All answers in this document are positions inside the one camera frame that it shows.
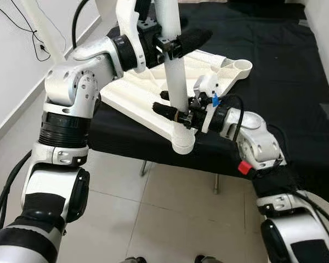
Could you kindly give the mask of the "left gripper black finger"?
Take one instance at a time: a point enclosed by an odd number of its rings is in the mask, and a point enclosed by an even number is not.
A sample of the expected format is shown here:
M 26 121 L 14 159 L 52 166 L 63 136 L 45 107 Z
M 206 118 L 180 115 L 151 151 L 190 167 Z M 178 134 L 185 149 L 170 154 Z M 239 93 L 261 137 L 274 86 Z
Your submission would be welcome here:
M 191 53 L 201 48 L 212 37 L 212 30 L 207 28 L 190 28 L 177 37 L 179 48 L 177 48 L 177 58 Z

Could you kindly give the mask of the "white plastic children table top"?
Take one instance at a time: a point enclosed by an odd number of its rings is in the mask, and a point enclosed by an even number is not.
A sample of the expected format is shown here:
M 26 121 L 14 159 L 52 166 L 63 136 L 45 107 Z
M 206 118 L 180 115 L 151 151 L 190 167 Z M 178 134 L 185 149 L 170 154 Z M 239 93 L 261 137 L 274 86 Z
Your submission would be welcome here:
M 195 97 L 193 86 L 202 75 L 212 73 L 217 76 L 221 84 L 225 83 L 228 93 L 237 81 L 249 77 L 250 70 L 253 68 L 252 62 L 245 59 L 235 60 L 234 67 L 215 67 L 198 60 L 196 51 L 183 58 L 186 92 L 189 97 Z M 125 72 L 123 78 L 112 81 L 101 90 L 101 98 L 110 107 L 163 137 L 167 140 L 166 145 L 170 146 L 175 153 L 187 155 L 194 148 L 198 130 L 192 128 L 175 133 L 174 123 L 152 110 L 154 102 L 170 104 L 161 100 L 160 91 L 163 90 L 167 90 L 167 78 L 164 66 L 160 65 L 147 68 L 142 73 L 136 73 L 134 70 Z

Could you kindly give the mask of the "black tablecloth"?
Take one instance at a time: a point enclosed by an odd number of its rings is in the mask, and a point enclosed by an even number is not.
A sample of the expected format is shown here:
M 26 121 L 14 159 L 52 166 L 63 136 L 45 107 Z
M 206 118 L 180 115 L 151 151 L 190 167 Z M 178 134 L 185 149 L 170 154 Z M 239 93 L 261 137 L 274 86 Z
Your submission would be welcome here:
M 329 83 L 313 31 L 300 3 L 182 3 L 189 28 L 207 28 L 202 50 L 249 60 L 247 78 L 232 92 L 245 110 L 273 125 L 303 190 L 329 203 Z M 229 140 L 199 134 L 189 155 L 178 155 L 169 140 L 102 103 L 88 135 L 91 150 L 159 164 L 239 177 Z

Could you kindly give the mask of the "small black plug adapter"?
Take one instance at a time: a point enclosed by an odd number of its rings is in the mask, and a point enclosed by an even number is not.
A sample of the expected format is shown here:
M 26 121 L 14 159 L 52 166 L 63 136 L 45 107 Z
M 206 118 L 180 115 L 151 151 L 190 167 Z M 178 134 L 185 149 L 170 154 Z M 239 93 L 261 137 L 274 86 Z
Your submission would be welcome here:
M 34 41 L 37 41 L 37 46 L 39 46 L 41 51 L 48 53 L 48 51 L 46 51 L 45 49 L 44 42 L 39 39 L 37 32 L 32 33 L 32 38 L 34 39 Z

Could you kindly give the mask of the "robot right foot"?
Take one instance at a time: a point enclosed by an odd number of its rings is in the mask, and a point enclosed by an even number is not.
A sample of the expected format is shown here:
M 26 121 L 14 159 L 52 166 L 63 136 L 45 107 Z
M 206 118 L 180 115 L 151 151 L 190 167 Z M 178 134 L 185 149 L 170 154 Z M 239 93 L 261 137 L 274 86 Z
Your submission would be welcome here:
M 217 260 L 215 256 L 198 255 L 195 257 L 194 263 L 222 263 L 222 262 Z

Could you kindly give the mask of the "metal folding table frame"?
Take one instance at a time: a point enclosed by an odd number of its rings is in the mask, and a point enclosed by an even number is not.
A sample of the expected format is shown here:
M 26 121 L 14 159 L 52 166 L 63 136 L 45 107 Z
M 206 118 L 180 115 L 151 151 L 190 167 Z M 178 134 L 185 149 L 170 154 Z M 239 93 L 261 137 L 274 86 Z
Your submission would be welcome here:
M 140 171 L 139 171 L 139 176 L 145 177 L 147 175 L 147 173 L 149 172 L 150 168 L 154 168 L 155 165 L 156 165 L 156 163 L 153 161 L 142 160 L 142 163 L 140 166 Z M 212 193 L 214 195 L 220 194 L 220 177 L 222 177 L 220 174 L 214 174 L 214 180 L 213 180 L 213 185 L 212 185 Z

